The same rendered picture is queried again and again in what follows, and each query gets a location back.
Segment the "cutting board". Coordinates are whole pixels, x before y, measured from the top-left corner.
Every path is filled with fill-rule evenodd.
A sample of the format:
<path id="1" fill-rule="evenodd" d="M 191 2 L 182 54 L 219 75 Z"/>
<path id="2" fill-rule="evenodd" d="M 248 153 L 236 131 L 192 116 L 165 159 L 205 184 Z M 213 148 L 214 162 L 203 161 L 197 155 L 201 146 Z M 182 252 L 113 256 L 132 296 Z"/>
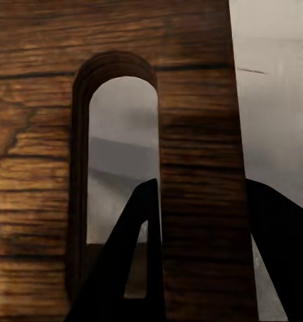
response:
<path id="1" fill-rule="evenodd" d="M 158 94 L 166 322 L 259 322 L 229 0 L 0 0 L 0 322 L 64 322 L 88 275 L 89 106 Z"/>

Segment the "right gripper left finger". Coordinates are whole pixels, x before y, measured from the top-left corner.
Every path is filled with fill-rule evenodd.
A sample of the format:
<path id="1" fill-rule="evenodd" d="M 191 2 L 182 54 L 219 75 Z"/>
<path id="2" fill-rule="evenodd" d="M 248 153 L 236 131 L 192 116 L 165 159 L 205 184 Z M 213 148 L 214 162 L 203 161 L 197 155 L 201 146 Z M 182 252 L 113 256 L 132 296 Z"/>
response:
<path id="1" fill-rule="evenodd" d="M 139 230 L 146 220 L 147 295 L 123 299 Z M 64 322 L 166 322 L 156 178 L 133 191 Z"/>

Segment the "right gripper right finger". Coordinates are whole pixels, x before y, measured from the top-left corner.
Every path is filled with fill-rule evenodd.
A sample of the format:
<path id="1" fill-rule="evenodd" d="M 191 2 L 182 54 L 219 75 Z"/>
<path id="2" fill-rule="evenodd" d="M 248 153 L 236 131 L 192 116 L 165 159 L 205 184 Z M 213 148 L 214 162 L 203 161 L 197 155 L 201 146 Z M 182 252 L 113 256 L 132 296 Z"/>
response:
<path id="1" fill-rule="evenodd" d="M 251 234 L 289 322 L 303 322 L 303 208 L 266 184 L 245 180 Z"/>

